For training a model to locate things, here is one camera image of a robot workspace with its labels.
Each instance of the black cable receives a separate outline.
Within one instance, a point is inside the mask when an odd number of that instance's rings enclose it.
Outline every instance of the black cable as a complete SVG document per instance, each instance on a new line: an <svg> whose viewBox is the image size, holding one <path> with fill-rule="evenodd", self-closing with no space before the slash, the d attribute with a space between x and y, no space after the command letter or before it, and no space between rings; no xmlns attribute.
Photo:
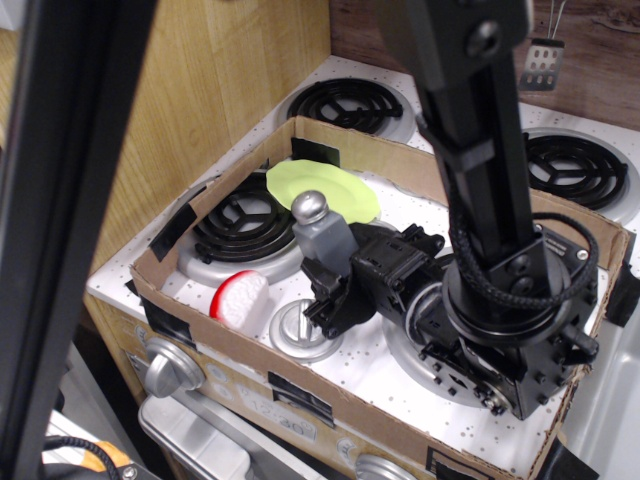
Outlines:
<svg viewBox="0 0 640 480"><path fill-rule="evenodd" d="M111 457L109 457L107 452L105 452L95 443L85 440L84 438L51 435L45 437L44 447L42 448L42 451L46 452L47 450L56 450L62 447L82 448L84 450L88 450L100 459L104 467L107 469L107 473L109 474L109 478L111 480L120 480L118 469L116 468L113 460L111 460Z"/></svg>
<svg viewBox="0 0 640 480"><path fill-rule="evenodd" d="M589 258L582 266L572 284L557 295L543 298L523 297L503 292L492 285L485 277L482 268L478 264L471 240L469 238L469 227L462 208L455 202L451 203L449 209L449 221L451 244L453 245L458 268L461 275L469 285L483 298L492 303L508 308L520 310L544 310L556 307L561 303L574 297L590 281L598 265L598 243L595 237L582 224L574 219L559 213L536 213L534 219L557 220L569 225L582 235L589 245Z"/></svg>

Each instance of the white stove top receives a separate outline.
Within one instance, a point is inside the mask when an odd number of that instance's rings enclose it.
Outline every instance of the white stove top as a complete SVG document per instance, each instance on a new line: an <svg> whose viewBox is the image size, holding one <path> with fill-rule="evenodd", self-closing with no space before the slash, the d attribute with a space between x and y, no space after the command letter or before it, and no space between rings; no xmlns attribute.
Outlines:
<svg viewBox="0 0 640 480"><path fill-rule="evenodd" d="M318 80L349 76L368 78L387 84L402 93L415 111L419 109L415 86L410 76L337 57L330 57L325 61L301 84L301 87ZM266 138L278 126L277 111L277 108L274 109L258 123L215 166L209 169L200 181L221 173ZM638 132L528 105L521 105L521 118L523 128L554 126L605 139L622 151L632 162L640 165L640 151L637 149L637 146L640 146ZM432 152L430 145L417 132L408 144ZM399 229L416 222L424 226L429 234L446 233L448 229L446 208L425 199L405 195L390 182L372 174L364 174L362 177L379 196L383 211L382 220L389 221ZM141 321L146 321L139 299L125 287L125 283L131 280L129 266L142 254L149 241L169 219L170 209L169 206L89 279L87 289L90 294ZM639 225L640 216L636 216L625 226L637 232ZM637 246L633 252L633 261L637 263L633 273L640 275L640 249ZM601 278L606 280L606 272L601 272ZM169 278L163 291L176 300L203 312L208 312L214 292L211 287L197 284L178 272ZM312 298L312 293L306 277L298 273L272 285L270 296L273 302L271 307L275 312L280 306L293 300ZM400 369L384 342L379 322L380 319L374 319L352 329L345 335L343 345L336 354L309 368L323 374L365 401L373 403L416 428L427 431L431 436L455 448L477 455L514 475L526 476L536 452L544 441L545 430L550 427L557 411L559 402L556 398L552 398L547 407L538 409L524 422L508 414L495 418L487 410L452 405L451 402L419 387ZM259 331L245 333L270 345L268 322ZM203 353L207 353L208 349L205 346L198 347ZM376 372L375 380L367 378L368 370ZM434 411L438 412L437 418L430 414ZM597 438L591 439L592 444L597 441Z"/></svg>

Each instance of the yellow-green plate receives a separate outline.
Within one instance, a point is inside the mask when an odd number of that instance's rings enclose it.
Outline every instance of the yellow-green plate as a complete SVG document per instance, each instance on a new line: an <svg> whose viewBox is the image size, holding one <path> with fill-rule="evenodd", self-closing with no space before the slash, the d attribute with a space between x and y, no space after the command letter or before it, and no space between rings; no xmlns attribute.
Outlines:
<svg viewBox="0 0 640 480"><path fill-rule="evenodd" d="M355 175L327 163L280 162L267 171L267 189L289 210L302 192L317 190L327 198L329 208L347 223L369 223L380 213L373 190Z"/></svg>

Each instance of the silver knob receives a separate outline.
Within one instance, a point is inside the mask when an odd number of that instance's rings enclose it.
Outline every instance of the silver knob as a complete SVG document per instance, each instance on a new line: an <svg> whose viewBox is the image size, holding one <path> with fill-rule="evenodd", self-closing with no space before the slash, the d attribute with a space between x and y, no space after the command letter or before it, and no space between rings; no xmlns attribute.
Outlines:
<svg viewBox="0 0 640 480"><path fill-rule="evenodd" d="M195 390L204 383L204 373L198 364L173 343L154 337L146 347L151 366L144 387L151 395L164 398L178 388Z"/></svg>
<svg viewBox="0 0 640 480"><path fill-rule="evenodd" d="M360 455L356 460L357 480L416 480L395 463L375 455Z"/></svg>
<svg viewBox="0 0 640 480"><path fill-rule="evenodd" d="M326 339L322 330L311 323L304 314L309 305L309 299L285 305L276 312L269 326L269 338L273 346L299 362L325 359L342 343L342 337Z"/></svg>
<svg viewBox="0 0 640 480"><path fill-rule="evenodd" d="M326 217L329 205L322 193L308 190L295 198L291 204L291 213L300 225L309 225Z"/></svg>

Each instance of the black coil burner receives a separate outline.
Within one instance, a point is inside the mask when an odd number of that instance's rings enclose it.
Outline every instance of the black coil burner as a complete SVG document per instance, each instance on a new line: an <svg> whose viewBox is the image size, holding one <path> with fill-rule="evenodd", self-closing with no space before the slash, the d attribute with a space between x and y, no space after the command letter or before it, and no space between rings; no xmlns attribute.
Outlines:
<svg viewBox="0 0 640 480"><path fill-rule="evenodd" d="M379 133L403 108L382 85L355 78L318 82L303 90L289 106L287 118L310 117L342 128Z"/></svg>
<svg viewBox="0 0 640 480"><path fill-rule="evenodd" d="M265 174L254 172L193 229L195 249L207 264L258 260L293 240L293 223L267 190Z"/></svg>
<svg viewBox="0 0 640 480"><path fill-rule="evenodd" d="M610 205L622 192L627 165L597 143L569 135L529 139L525 134L525 148L532 188L593 210Z"/></svg>

